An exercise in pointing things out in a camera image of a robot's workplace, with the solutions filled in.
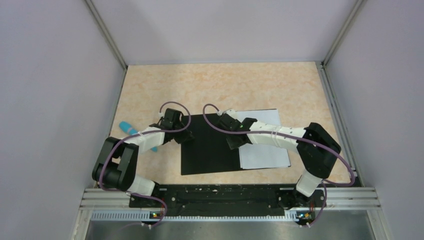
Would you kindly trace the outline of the grey black folder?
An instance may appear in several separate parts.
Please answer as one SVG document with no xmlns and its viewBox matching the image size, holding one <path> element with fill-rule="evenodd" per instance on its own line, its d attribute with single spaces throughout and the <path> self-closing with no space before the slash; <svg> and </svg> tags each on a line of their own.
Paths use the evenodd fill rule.
<svg viewBox="0 0 424 240">
<path fill-rule="evenodd" d="M 212 129 L 201 114 L 192 115 L 188 130 L 194 140 L 181 145 L 181 175 L 253 170 L 241 168 L 239 149 L 231 150 L 225 134 Z"/>
</svg>

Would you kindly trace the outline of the paper sheet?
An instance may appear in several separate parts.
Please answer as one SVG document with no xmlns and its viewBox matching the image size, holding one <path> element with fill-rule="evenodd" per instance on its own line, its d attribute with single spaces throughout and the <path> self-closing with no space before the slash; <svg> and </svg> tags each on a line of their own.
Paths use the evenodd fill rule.
<svg viewBox="0 0 424 240">
<path fill-rule="evenodd" d="M 239 111 L 237 119 L 254 118 L 260 122 L 279 126 L 281 124 L 277 109 Z M 288 168 L 291 166 L 288 151 L 264 144 L 245 144 L 239 149 L 240 167 L 244 170 Z"/>
</svg>

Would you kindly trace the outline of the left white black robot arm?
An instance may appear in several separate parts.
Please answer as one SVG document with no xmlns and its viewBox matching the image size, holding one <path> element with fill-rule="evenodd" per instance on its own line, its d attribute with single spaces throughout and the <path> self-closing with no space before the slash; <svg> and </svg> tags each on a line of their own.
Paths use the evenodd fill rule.
<svg viewBox="0 0 424 240">
<path fill-rule="evenodd" d="M 149 207 L 160 202 L 160 193 L 155 190 L 157 183 L 136 173 L 139 154 L 152 148 L 175 141 L 182 144 L 194 139 L 188 129 L 192 122 L 176 109 L 167 108 L 157 123 L 145 130 L 125 138 L 108 137 L 101 148 L 93 167 L 91 177 L 105 191 L 121 191 L 141 195 L 141 200 Z"/>
</svg>

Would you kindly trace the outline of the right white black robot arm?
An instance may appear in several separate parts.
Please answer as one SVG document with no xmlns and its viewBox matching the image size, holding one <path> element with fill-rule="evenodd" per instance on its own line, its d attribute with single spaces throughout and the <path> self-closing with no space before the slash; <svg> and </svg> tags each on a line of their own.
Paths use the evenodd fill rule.
<svg viewBox="0 0 424 240">
<path fill-rule="evenodd" d="M 318 123 L 307 127 L 284 127 L 246 117 L 239 121 L 228 113 L 222 114 L 216 125 L 226 134 L 230 149 L 241 146 L 268 145 L 286 149 L 300 156 L 304 172 L 296 183 L 293 200 L 307 206 L 314 198 L 318 185 L 330 176 L 341 153 L 341 146 Z"/>
</svg>

